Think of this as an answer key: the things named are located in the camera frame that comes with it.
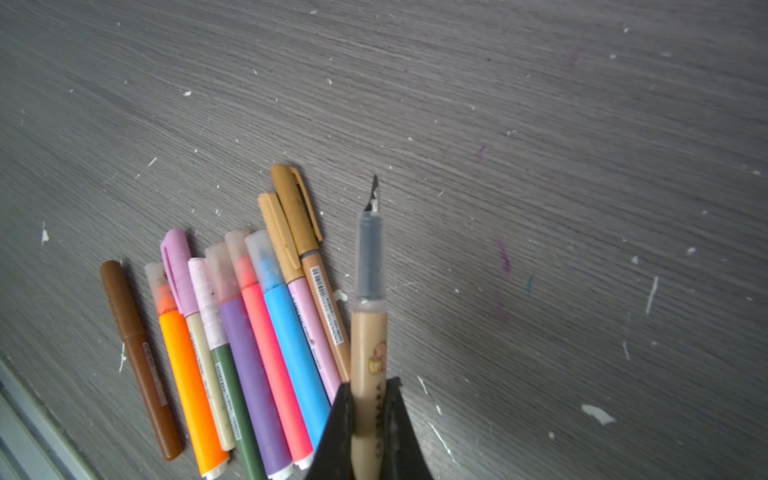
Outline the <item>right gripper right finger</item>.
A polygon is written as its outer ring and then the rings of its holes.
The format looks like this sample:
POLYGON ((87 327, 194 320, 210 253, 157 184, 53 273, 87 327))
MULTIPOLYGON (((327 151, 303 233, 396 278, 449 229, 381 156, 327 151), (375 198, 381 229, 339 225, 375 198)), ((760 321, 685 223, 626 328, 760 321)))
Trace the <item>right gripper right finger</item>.
POLYGON ((387 380, 384 400, 383 480, 432 480, 401 392, 399 377, 387 380))

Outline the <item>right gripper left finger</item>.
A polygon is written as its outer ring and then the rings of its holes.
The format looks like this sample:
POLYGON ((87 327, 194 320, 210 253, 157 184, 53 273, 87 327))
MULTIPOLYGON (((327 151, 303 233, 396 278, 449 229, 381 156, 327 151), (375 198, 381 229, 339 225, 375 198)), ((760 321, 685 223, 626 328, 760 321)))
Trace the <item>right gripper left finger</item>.
POLYGON ((339 386, 306 480, 352 480, 351 438, 354 405, 349 383, 339 386))

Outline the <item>blue highlighter marker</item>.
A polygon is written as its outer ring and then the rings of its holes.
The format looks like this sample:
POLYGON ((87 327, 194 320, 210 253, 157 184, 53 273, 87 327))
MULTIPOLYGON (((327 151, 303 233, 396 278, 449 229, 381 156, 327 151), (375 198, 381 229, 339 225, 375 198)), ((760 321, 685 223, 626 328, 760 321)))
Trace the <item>blue highlighter marker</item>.
POLYGON ((330 404, 269 233, 259 230, 245 239, 292 382, 311 444, 322 439, 330 404))

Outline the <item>beige fountain pen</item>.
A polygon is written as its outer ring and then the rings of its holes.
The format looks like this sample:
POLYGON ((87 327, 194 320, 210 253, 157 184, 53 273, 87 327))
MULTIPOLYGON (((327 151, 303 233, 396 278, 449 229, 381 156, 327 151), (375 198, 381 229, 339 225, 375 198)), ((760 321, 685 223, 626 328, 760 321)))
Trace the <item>beige fountain pen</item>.
POLYGON ((383 231, 379 180, 374 177, 358 222, 351 315, 354 432, 350 460, 357 479, 381 477, 384 450, 388 318, 383 231))

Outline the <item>pink pen tan cap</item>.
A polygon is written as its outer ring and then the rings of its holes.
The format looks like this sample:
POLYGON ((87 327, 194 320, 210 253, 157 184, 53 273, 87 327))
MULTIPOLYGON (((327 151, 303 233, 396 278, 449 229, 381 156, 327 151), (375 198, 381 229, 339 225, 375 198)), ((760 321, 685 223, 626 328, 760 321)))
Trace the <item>pink pen tan cap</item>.
POLYGON ((341 378, 283 208, 275 192, 260 194, 258 204, 326 396, 333 404, 341 378))

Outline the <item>tan pen brown cap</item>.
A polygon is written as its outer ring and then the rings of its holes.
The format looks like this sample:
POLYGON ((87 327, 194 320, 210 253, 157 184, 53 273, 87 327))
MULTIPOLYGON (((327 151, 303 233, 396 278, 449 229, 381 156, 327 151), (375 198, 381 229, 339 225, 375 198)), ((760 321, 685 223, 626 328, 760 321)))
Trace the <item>tan pen brown cap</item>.
POLYGON ((323 237, 308 190, 300 172, 294 167, 273 165, 271 175, 341 382, 348 383, 351 374, 349 337, 320 253, 319 243, 323 237))

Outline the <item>green pen pink cap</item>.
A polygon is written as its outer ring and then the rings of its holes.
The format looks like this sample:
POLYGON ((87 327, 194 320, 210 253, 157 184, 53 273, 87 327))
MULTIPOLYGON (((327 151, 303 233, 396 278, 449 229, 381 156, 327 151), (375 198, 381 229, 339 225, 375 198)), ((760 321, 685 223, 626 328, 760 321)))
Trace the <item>green pen pink cap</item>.
POLYGON ((245 479, 266 479, 230 342, 210 280, 207 261, 194 257, 188 261, 188 267, 245 479))

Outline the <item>cream pen purple cap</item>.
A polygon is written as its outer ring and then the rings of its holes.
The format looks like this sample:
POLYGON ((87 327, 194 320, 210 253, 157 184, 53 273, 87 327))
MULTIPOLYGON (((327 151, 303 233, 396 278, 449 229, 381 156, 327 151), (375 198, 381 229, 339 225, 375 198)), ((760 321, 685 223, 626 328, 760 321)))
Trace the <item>cream pen purple cap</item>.
POLYGON ((235 448, 236 441, 192 283, 188 266, 191 251, 186 232, 179 228, 169 230, 160 248, 168 284, 187 323, 219 444, 229 452, 235 448))

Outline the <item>purple highlighter marker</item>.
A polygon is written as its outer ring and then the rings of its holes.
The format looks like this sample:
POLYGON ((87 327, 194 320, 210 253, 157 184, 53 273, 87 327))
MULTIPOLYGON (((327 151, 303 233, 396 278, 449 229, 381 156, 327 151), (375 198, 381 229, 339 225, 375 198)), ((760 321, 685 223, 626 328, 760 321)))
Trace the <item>purple highlighter marker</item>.
POLYGON ((205 259, 267 477, 287 479, 294 462, 226 244, 206 248, 205 259))

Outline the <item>pink highlighter marker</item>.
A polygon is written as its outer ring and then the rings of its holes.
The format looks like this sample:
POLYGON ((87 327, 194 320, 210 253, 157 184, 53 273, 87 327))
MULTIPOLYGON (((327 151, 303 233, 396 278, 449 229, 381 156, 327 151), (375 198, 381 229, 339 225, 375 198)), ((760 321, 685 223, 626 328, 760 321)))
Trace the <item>pink highlighter marker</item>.
POLYGON ((282 429, 294 464, 306 470, 312 463, 314 449, 294 393, 282 351, 275 334, 245 239, 247 230, 225 235, 225 244, 240 286, 245 307, 258 343, 282 429))

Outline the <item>orange highlighter marker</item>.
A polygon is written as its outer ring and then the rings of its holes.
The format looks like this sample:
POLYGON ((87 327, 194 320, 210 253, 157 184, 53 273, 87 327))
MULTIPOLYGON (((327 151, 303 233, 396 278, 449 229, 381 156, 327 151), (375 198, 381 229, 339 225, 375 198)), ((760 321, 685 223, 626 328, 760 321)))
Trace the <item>orange highlighter marker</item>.
POLYGON ((161 262, 144 267, 161 326, 198 469, 204 479, 225 473, 229 454, 221 447, 197 356, 161 262))

